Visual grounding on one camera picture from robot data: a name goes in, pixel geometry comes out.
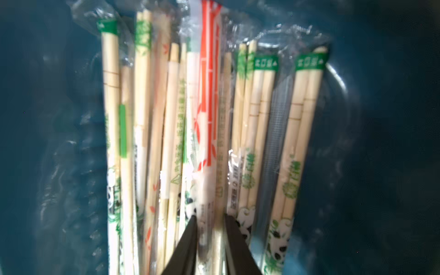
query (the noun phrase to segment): blue container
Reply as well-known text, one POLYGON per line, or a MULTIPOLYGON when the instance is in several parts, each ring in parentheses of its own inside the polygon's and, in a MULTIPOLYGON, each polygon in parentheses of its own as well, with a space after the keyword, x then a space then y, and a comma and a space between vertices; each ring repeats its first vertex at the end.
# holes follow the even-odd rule
MULTIPOLYGON (((270 3, 333 38, 284 274, 440 274, 440 5, 270 3)), ((107 274, 100 41, 63 1, 0 8, 0 274, 107 274)))

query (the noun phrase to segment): green stripe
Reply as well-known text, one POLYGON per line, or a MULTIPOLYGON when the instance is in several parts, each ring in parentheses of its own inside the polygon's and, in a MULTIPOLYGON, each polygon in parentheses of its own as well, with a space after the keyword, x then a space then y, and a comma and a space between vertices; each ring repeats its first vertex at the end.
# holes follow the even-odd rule
POLYGON ((312 52, 300 55, 295 62, 296 70, 324 70, 328 60, 327 53, 312 52))
POLYGON ((117 35, 117 21, 114 18, 101 19, 96 25, 101 33, 112 33, 117 35))
POLYGON ((278 56, 276 55, 257 55, 255 57, 255 70, 278 71, 278 56))
POLYGON ((119 105, 119 120, 121 130, 121 157, 127 157, 127 125, 125 122, 125 105, 119 105))

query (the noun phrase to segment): plastic chopstick wrapper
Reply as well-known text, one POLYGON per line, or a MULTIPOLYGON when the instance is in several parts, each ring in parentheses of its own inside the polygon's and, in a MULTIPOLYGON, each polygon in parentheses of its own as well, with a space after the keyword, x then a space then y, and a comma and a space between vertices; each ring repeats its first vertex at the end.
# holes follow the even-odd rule
POLYGON ((223 31, 221 37, 222 64, 219 63, 220 86, 219 86, 219 111, 217 131, 217 172, 216 172, 216 200, 214 209, 214 232, 213 232, 213 275, 221 275, 223 272, 223 218, 226 210, 227 199, 227 174, 229 161, 229 140, 231 121, 231 70, 232 70, 232 47, 227 44, 227 37, 231 33, 232 24, 229 17, 224 15, 223 31))
POLYGON ((236 45, 236 76, 233 99, 231 151, 228 174, 227 213, 237 216, 239 209, 240 184, 243 165, 243 147, 246 139, 247 118, 250 110, 250 97, 253 86, 253 66, 257 49, 256 26, 245 15, 236 15, 238 23, 234 26, 232 43, 236 45))
POLYGON ((202 0, 202 44, 200 47, 200 82, 198 110, 195 124, 197 133, 197 223, 198 256, 197 273, 210 274, 212 268, 212 234, 214 222, 217 112, 218 112, 218 62, 220 59, 221 5, 202 0))
MULTIPOLYGON (((266 250, 266 244, 262 240, 267 239, 270 222, 270 210, 268 211, 268 209, 272 209, 279 175, 279 164, 293 92, 294 73, 292 73, 292 70, 294 63, 299 53, 308 52, 310 48, 313 49, 317 45, 328 44, 330 39, 327 35, 311 27, 280 25, 278 24, 278 15, 277 13, 275 16, 277 23, 272 27, 266 25, 267 28, 261 32, 257 51, 257 55, 260 55, 275 53, 274 51, 270 53, 262 52, 264 48, 277 50, 276 54, 279 58, 263 147, 257 145, 260 137, 256 138, 255 161, 252 171, 255 185, 249 190, 248 196, 248 207, 252 207, 252 204, 256 206, 249 249, 258 266, 262 265, 266 250), (263 150, 263 158, 260 164, 258 164, 259 153, 257 150, 263 150)), ((261 136, 260 130, 257 131, 257 135, 261 136)))
POLYGON ((159 189, 159 174, 162 153, 162 133, 167 92, 168 59, 171 39, 171 18, 158 10, 153 12, 153 28, 157 31, 157 39, 153 43, 154 54, 154 101, 153 120, 149 148, 149 165, 147 174, 147 200, 145 203, 142 273, 149 274, 152 262, 153 240, 155 235, 155 219, 157 195, 159 189))
POLYGON ((296 62, 289 121, 262 266, 262 272, 265 274, 281 274, 284 267, 295 203, 326 60, 327 48, 318 47, 313 53, 299 56, 296 62))
POLYGON ((104 110, 107 140, 109 274, 119 273, 121 178, 119 159, 119 49, 117 21, 98 22, 102 34, 104 110))
POLYGON ((257 55, 253 72, 253 88, 250 97, 247 132, 244 143, 242 184, 240 188, 237 221, 240 231, 249 244, 255 217, 257 190, 266 139, 268 117, 275 74, 278 70, 277 55, 257 55))
POLYGON ((103 0, 79 0, 69 5, 73 20, 101 38, 107 149, 108 269, 110 275, 118 275, 120 266, 123 266, 123 253, 120 254, 123 252, 119 144, 120 62, 132 63, 129 54, 131 34, 113 7, 103 0))
POLYGON ((176 230, 177 224, 177 209, 179 207, 178 195, 182 183, 182 159, 183 159, 183 135, 185 125, 185 87, 186 87, 186 54, 187 47, 182 43, 180 50, 180 65, 179 65, 179 79, 178 79, 178 94, 176 95, 176 114, 173 126, 174 140, 172 144, 172 161, 169 178, 169 206, 166 221, 166 238, 165 238, 165 266, 174 252, 176 246, 176 230))
POLYGON ((135 143, 135 185, 137 216, 143 221, 147 183, 148 132, 151 104, 151 39, 152 13, 141 9, 136 13, 135 65, 134 65, 134 143, 135 143))
POLYGON ((125 275, 138 274, 139 260, 135 254, 136 238, 136 203, 134 188, 134 147, 133 147, 133 90, 132 69, 121 69, 121 105, 119 119, 121 130, 121 194, 122 194, 122 247, 123 269, 125 275))
POLYGON ((180 26, 181 40, 186 41, 186 110, 183 144, 182 183, 178 238, 182 236, 192 215, 196 215, 197 186, 193 173, 197 170, 195 132, 200 81, 200 46, 202 5, 200 0, 180 1, 180 9, 188 12, 180 26))
POLYGON ((165 122, 162 145, 162 163, 160 172, 160 199, 158 215, 158 234, 157 234, 157 258, 156 273, 161 274, 165 268, 165 246, 167 235, 167 220, 169 208, 169 196, 171 185, 171 174, 173 164, 174 132, 177 120, 177 98, 179 93, 179 45, 171 43, 170 60, 168 63, 168 79, 166 92, 165 122))

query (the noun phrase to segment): green label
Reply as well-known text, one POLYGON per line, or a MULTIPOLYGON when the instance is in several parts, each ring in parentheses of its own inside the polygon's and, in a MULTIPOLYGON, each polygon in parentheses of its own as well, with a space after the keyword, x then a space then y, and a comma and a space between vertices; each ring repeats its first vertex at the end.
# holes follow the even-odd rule
POLYGON ((237 74, 238 77, 244 79, 246 77, 246 50, 238 51, 237 56, 237 74))
POLYGON ((255 57, 256 70, 278 70, 278 56, 276 55, 258 55, 255 57))
POLYGON ((328 59, 327 53, 312 52, 300 55, 296 61, 296 70, 324 70, 328 59))
POLYGON ((101 19, 96 25, 101 33, 112 33, 117 35, 117 21, 114 18, 101 19))
POLYGON ((144 46, 151 51, 151 32, 153 30, 151 22, 139 20, 136 22, 135 45, 144 46))
POLYGON ((119 120, 121 129, 121 157, 127 157, 127 125, 125 122, 125 105, 119 105, 119 120))

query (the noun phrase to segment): panda graphic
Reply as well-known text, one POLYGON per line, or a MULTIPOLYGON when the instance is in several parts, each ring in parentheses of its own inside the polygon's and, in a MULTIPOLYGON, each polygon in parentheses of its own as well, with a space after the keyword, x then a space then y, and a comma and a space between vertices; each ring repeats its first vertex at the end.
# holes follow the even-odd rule
POLYGON ((196 209, 196 196, 197 188, 194 180, 187 178, 187 186, 191 185, 189 191, 185 191, 185 225, 188 224, 192 215, 197 212, 196 209))
POLYGON ((252 231, 252 223, 254 217, 255 206, 251 207, 251 209, 243 207, 238 211, 236 222, 247 244, 249 244, 250 241, 250 233, 252 231))
POLYGON ((292 231, 292 220, 273 220, 270 225, 266 255, 264 257, 264 274, 281 273, 286 257, 287 244, 292 231))
POLYGON ((182 197, 182 193, 179 193, 177 195, 177 217, 176 217, 176 222, 179 223, 180 220, 180 200, 182 197))

